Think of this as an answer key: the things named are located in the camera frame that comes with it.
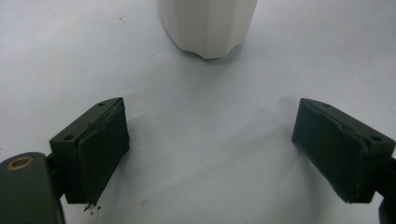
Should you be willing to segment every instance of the white table surface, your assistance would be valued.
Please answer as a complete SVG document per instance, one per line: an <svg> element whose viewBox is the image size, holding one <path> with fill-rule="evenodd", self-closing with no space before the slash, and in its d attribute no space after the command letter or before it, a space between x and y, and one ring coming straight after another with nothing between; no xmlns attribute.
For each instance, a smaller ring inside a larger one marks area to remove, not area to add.
<svg viewBox="0 0 396 224"><path fill-rule="evenodd" d="M378 223L346 204L290 141L299 100L396 139L396 2L260 0L220 60L179 50L154 0L0 3L0 159L121 96L130 151L102 209L67 223Z"/></svg>

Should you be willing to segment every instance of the white ceramic mug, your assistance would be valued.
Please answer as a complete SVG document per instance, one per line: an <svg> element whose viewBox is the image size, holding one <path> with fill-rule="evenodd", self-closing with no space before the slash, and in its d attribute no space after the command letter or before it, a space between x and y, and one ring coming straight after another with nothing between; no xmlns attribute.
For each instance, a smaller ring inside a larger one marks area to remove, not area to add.
<svg viewBox="0 0 396 224"><path fill-rule="evenodd" d="M214 59L244 42L257 1L158 0L158 10L181 49Z"/></svg>

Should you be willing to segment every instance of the white cup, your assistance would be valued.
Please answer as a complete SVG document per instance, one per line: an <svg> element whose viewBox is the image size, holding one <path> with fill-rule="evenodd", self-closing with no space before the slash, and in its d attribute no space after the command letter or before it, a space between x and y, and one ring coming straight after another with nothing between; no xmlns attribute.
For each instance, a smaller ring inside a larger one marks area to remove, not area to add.
<svg viewBox="0 0 396 224"><path fill-rule="evenodd" d="M214 59L244 42L257 1L158 0L158 10L181 49Z"/></svg>

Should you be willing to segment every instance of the white background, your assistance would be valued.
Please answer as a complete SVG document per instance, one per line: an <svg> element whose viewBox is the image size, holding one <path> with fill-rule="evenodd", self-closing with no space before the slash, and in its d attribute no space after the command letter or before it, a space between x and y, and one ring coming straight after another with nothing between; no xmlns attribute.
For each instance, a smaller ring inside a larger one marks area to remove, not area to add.
<svg viewBox="0 0 396 224"><path fill-rule="evenodd" d="M0 3L0 159L50 154L92 105L124 97L132 147L67 223L378 223L292 142L302 97L396 139L396 2L259 0L245 44L179 50L154 0Z"/></svg>

